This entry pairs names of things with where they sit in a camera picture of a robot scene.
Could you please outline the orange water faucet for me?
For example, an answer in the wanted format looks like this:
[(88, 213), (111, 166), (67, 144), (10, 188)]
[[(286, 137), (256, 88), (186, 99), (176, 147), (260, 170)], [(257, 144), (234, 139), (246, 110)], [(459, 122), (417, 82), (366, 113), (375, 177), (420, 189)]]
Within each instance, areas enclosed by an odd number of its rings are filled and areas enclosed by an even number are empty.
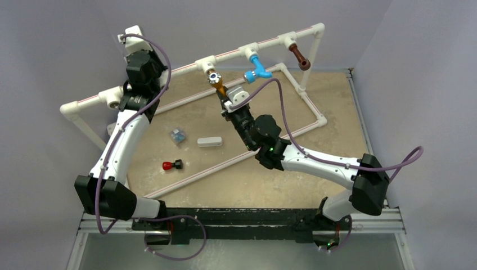
[(214, 69), (211, 69), (207, 71), (207, 74), (209, 84), (213, 88), (215, 88), (217, 92), (220, 91), (226, 95), (226, 88), (223, 84), (222, 76), (220, 75), (220, 73), (216, 72)]

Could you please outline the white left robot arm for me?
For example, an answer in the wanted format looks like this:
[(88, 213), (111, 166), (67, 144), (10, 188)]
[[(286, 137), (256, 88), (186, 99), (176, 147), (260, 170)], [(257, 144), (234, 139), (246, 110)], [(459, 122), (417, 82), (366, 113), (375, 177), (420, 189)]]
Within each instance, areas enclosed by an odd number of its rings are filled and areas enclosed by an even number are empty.
[(168, 215), (161, 202), (136, 195), (125, 186), (134, 152), (159, 105), (159, 79), (167, 66), (155, 51), (141, 50), (126, 58), (128, 81), (120, 100), (116, 126), (100, 159), (74, 188), (84, 211), (120, 220), (146, 218), (153, 230), (163, 229)]

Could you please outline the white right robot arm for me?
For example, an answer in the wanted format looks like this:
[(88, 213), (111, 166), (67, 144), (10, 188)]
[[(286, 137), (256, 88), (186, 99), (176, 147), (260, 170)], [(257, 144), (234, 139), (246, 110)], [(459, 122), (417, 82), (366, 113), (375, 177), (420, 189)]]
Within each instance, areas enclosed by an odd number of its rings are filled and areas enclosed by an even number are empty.
[(228, 89), (216, 92), (222, 116), (231, 122), (247, 150), (267, 169), (292, 171), (320, 177), (345, 188), (345, 191), (322, 200), (316, 213), (317, 224), (329, 229), (353, 213), (379, 216), (390, 178), (377, 158), (363, 154), (361, 158), (339, 157), (312, 151), (297, 144), (292, 137), (280, 137), (282, 129), (272, 115), (253, 117), (249, 105), (240, 106), (249, 94)]

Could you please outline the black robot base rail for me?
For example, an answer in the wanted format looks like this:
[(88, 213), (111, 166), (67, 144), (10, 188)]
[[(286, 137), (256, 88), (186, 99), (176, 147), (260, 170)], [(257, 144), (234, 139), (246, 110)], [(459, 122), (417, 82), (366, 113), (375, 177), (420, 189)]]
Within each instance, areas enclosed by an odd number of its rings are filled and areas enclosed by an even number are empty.
[(293, 240), (330, 247), (349, 232), (351, 221), (347, 215), (336, 222), (312, 208), (166, 208), (156, 221), (134, 221), (132, 230), (163, 231), (173, 245), (192, 239)]

